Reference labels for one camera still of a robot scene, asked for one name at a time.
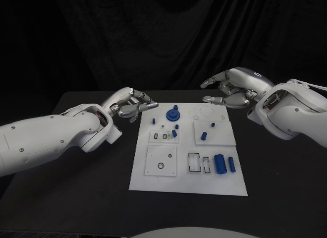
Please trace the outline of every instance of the black table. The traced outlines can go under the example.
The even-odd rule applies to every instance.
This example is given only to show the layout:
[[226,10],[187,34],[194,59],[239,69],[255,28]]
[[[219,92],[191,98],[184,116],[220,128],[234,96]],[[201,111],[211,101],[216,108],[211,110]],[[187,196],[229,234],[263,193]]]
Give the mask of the black table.
[[[200,103],[214,90],[149,91],[158,102]],[[54,114],[100,103],[110,92],[66,93]],[[139,119],[90,153],[15,174],[0,200],[0,230],[132,236],[168,227],[210,227],[262,238],[327,237],[327,149],[299,135],[283,141],[229,109],[247,197],[129,191]]]

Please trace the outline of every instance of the blue part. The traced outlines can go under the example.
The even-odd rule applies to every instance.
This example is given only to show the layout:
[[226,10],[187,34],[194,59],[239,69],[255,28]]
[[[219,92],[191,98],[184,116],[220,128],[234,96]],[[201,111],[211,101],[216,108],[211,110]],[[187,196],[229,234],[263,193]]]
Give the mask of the blue part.
[[168,121],[175,121],[180,118],[180,112],[178,110],[170,109],[165,113],[165,117]]
[[206,139],[206,136],[207,136],[207,133],[203,132],[200,139],[204,140],[204,139]]
[[230,166],[231,173],[234,173],[236,170],[234,170],[234,164],[233,164],[233,158],[231,157],[229,157],[229,166]]
[[214,165],[216,165],[216,171],[217,174],[226,174],[226,161],[223,155],[214,155]]
[[171,131],[171,134],[172,134],[172,137],[175,138],[177,136],[175,130]]

